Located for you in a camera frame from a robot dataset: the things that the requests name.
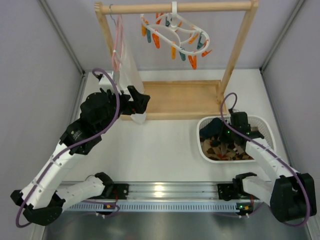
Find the dark navy sock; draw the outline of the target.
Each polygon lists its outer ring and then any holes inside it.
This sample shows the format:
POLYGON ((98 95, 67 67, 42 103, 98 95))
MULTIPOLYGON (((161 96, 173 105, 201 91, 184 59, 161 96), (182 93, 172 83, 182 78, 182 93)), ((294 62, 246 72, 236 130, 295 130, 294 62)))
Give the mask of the dark navy sock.
POLYGON ((209 124, 199 130, 199 136, 204 139, 217 137, 220 135, 223 125, 223 121, 220 118, 215 117, 209 122, 209 124))

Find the white plastic clip hanger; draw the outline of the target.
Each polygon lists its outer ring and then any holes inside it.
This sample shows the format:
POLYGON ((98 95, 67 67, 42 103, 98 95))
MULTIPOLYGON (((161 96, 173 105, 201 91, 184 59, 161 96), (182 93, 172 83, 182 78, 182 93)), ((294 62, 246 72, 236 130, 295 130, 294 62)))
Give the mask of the white plastic clip hanger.
POLYGON ((178 4, 171 3, 171 12, 157 13, 155 21, 150 23, 145 15, 140 14, 142 35, 148 43, 154 43, 159 49, 161 43, 171 48, 171 58, 179 54, 184 61, 187 57, 205 57, 212 52, 208 33, 178 14, 178 4))

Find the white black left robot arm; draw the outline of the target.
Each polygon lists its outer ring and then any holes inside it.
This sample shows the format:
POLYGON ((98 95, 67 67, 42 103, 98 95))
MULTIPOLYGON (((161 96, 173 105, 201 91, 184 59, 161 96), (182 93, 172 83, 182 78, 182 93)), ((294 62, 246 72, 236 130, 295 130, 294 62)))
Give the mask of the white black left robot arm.
POLYGON ((151 97, 132 85, 128 94, 111 90, 90 94, 80 105, 79 118, 71 123, 45 166, 25 188, 10 195, 29 224, 47 226, 67 208, 91 198, 108 198, 114 182, 104 172, 67 188, 60 188, 69 171, 102 140, 120 115, 143 114, 151 97))

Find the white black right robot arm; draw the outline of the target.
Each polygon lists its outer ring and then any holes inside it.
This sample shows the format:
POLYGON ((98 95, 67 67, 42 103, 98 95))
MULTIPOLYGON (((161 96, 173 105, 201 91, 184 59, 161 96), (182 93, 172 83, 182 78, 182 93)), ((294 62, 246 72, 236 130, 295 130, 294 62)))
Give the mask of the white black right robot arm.
POLYGON ((315 216, 317 203, 312 176, 286 164, 266 138, 258 130, 251 129, 246 112, 230 109, 229 113, 229 122, 222 118, 220 141, 241 147, 268 176, 268 180, 263 180, 253 172, 238 174, 232 180, 235 191, 266 203, 281 223, 315 216))

